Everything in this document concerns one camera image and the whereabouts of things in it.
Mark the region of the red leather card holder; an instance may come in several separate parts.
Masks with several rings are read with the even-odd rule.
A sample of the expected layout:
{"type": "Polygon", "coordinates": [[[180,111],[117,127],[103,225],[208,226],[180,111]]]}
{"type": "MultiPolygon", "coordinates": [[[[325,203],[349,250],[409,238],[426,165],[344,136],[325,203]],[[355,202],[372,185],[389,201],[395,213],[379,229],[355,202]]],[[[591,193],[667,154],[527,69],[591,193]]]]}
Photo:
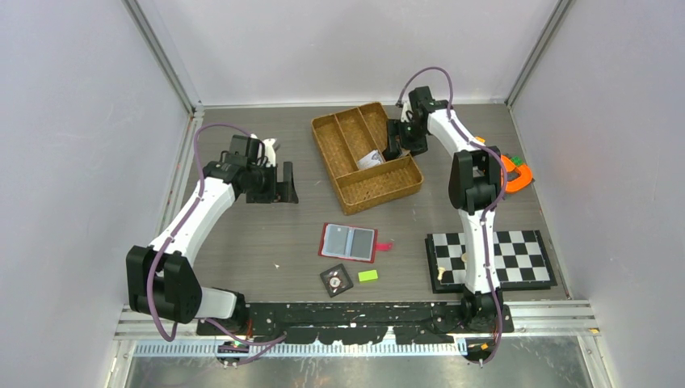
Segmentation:
{"type": "Polygon", "coordinates": [[[317,253],[322,256],[322,257],[328,257],[328,258],[334,258],[334,259],[344,259],[344,260],[350,260],[350,261],[355,261],[355,262],[361,262],[361,263],[367,263],[367,264],[373,264],[376,260],[376,253],[377,252],[387,252],[391,251],[393,249],[393,242],[388,241],[388,242],[379,242],[378,241],[378,230],[377,229],[372,229],[372,228],[364,228],[364,227],[356,227],[356,226],[348,226],[350,228],[350,233],[349,237],[347,240],[347,254],[343,256],[336,256],[336,255],[330,255],[327,254],[325,251],[325,242],[326,242],[326,230],[327,226],[329,224],[334,224],[334,225],[340,225],[340,226],[347,226],[347,225],[342,225],[342,224],[335,224],[335,223],[325,223],[322,227],[321,231],[321,238],[320,238],[320,243],[319,243],[319,248],[317,253]],[[352,240],[352,235],[353,235],[353,230],[354,229],[366,229],[366,230],[374,230],[375,231],[375,246],[373,249],[373,255],[372,255],[372,261],[362,261],[358,259],[354,259],[350,257],[350,249],[351,249],[351,240],[352,240]]]}

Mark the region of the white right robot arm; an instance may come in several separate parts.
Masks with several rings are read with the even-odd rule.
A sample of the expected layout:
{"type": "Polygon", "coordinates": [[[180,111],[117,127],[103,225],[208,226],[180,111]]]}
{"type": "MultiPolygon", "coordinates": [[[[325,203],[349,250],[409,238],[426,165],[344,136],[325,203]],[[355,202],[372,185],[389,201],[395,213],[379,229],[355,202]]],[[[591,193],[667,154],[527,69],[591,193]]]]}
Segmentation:
{"type": "Polygon", "coordinates": [[[462,223],[466,275],[460,301],[461,321],[470,331],[501,331],[504,306],[494,266],[494,216],[504,190],[501,154],[479,141],[458,120],[446,100],[434,99],[427,86],[399,102],[401,116],[387,123],[383,157],[419,155],[435,137],[452,158],[448,195],[462,223]]]}

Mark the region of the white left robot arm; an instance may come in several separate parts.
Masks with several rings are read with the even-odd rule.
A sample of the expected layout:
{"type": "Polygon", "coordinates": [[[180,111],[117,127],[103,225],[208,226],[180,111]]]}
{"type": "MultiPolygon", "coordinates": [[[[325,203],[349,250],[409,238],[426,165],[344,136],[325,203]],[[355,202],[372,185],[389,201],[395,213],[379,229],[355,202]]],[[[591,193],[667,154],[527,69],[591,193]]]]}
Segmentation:
{"type": "Polygon", "coordinates": [[[126,256],[130,308],[175,323],[213,318],[230,335],[248,322],[243,294],[200,285],[193,264],[216,222],[243,196],[248,204],[298,203],[293,165],[279,163],[276,140],[233,136],[208,162],[180,214],[150,244],[126,256]]]}

